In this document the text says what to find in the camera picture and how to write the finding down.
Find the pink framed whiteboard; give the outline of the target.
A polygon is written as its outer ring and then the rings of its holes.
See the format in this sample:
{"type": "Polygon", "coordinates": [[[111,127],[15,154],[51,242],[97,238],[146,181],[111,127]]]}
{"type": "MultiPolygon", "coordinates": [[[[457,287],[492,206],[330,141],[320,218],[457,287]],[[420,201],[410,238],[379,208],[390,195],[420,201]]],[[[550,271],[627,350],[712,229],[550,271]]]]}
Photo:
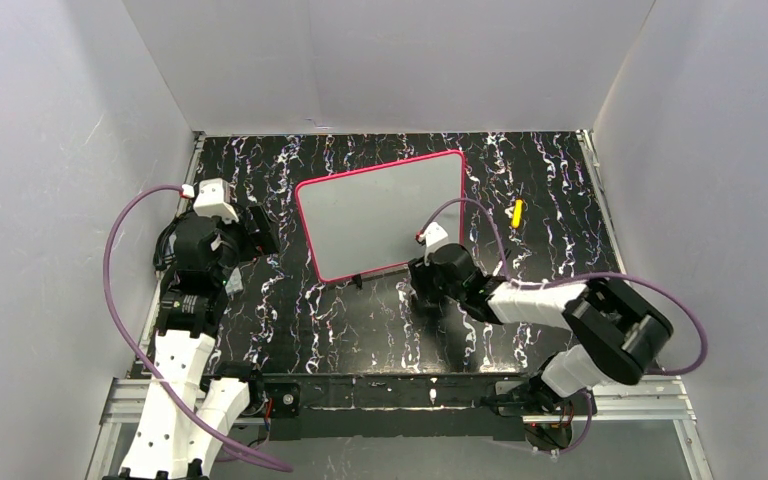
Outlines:
{"type": "Polygon", "coordinates": [[[317,278],[336,282],[420,256],[416,236],[445,202],[466,195],[459,150],[305,180],[295,201],[317,278]]]}

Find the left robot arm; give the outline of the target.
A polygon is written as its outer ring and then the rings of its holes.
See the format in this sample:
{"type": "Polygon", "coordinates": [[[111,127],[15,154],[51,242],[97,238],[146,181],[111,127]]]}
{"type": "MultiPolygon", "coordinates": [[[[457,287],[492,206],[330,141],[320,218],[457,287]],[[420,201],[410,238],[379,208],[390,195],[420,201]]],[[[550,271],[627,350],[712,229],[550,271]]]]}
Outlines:
{"type": "Polygon", "coordinates": [[[275,254],[274,223],[260,205],[222,202],[191,207],[158,235],[153,265],[162,275],[153,351],[124,327],[112,294],[111,256],[103,259],[104,296],[114,325],[145,363],[151,380],[137,431],[117,479],[208,479],[220,453],[289,473],[292,466],[231,439],[245,411],[264,415],[269,401],[250,363],[206,373],[239,267],[275,254]]]}

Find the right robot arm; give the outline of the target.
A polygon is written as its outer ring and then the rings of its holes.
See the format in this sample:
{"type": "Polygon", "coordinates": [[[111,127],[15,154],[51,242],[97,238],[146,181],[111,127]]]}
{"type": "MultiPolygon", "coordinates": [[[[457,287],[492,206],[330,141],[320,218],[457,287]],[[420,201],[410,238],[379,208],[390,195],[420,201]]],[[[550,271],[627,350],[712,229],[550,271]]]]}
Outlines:
{"type": "Polygon", "coordinates": [[[409,262],[413,305],[441,316],[449,302],[473,320],[537,324],[569,331],[577,343],[551,355],[538,372],[483,404],[549,413],[597,385],[636,385],[671,339],[671,322],[625,280],[595,276],[555,287],[516,284],[480,269],[460,244],[409,262]]]}

